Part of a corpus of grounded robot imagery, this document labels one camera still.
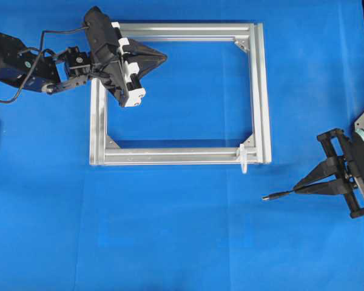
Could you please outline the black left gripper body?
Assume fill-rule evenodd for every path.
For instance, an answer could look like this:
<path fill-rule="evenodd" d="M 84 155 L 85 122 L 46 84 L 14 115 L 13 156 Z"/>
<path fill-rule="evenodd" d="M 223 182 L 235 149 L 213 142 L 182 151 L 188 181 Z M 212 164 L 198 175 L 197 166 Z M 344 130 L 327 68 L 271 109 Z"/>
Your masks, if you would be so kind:
<path fill-rule="evenodd" d="M 115 30 L 110 18 L 97 6 L 85 14 L 84 24 L 93 67 L 103 86 L 121 107 L 140 105 L 146 90 L 140 84 L 139 64 L 128 60 L 130 41 Z"/>

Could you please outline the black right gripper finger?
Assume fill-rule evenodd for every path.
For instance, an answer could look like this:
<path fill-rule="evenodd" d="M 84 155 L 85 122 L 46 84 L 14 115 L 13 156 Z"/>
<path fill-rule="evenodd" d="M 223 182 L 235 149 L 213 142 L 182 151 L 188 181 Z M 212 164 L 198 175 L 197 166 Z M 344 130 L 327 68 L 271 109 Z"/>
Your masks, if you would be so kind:
<path fill-rule="evenodd" d="M 307 186 L 322 182 L 323 179 L 334 176 L 335 180 L 345 179 L 344 158 L 342 156 L 329 157 L 320 162 L 309 174 L 301 179 L 293 190 L 304 189 Z"/>
<path fill-rule="evenodd" d="M 334 179 L 328 182 L 320 182 L 294 188 L 294 192 L 297 194 L 317 195 L 344 195 L 352 193 L 352 190 L 352 184 L 344 179 Z"/>

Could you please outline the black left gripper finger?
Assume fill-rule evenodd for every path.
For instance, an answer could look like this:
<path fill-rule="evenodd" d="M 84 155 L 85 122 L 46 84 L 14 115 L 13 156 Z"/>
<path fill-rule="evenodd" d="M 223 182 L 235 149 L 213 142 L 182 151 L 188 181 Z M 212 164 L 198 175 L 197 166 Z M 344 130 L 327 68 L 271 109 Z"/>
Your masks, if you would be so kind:
<path fill-rule="evenodd" d="M 134 56 L 145 56 L 145 57 L 155 57 L 155 59 L 167 59 L 167 55 L 159 52 L 151 47 L 148 47 L 141 42 L 129 38 L 129 48 L 128 52 Z"/>
<path fill-rule="evenodd" d="M 136 83 L 140 85 L 142 77 L 159 67 L 165 61 L 165 57 L 138 57 L 136 62 L 139 66 L 139 72 L 137 73 Z"/>

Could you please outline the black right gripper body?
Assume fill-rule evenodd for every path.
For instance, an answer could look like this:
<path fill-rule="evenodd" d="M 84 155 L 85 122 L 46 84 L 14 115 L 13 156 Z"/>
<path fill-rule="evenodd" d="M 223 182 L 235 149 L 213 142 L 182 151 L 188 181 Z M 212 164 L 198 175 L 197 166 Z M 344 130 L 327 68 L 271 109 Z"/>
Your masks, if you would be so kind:
<path fill-rule="evenodd" d="M 359 189 L 364 199 L 364 127 L 353 131 L 352 138 L 345 136 L 341 129 L 333 129 L 317 136 L 317 141 L 323 147 L 325 155 L 330 158 L 336 156 L 331 142 L 336 138 L 342 150 L 344 180 L 353 189 Z M 360 207 L 352 190 L 344 195 L 350 210 L 351 218 L 364 216 L 364 207 Z"/>

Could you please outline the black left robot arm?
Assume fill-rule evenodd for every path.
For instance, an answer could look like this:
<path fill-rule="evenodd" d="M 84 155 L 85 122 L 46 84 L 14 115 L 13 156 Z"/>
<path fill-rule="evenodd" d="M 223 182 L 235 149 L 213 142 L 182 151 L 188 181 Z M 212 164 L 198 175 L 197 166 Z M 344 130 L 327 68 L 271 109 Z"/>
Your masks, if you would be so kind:
<path fill-rule="evenodd" d="M 82 27 L 90 52 L 69 47 L 55 53 L 27 47 L 15 37 L 0 33 L 0 82 L 19 92 L 29 90 L 52 95 L 98 79 L 121 107 L 135 107 L 146 95 L 140 80 L 166 62 L 167 56 L 121 34 L 97 6 L 84 16 Z"/>

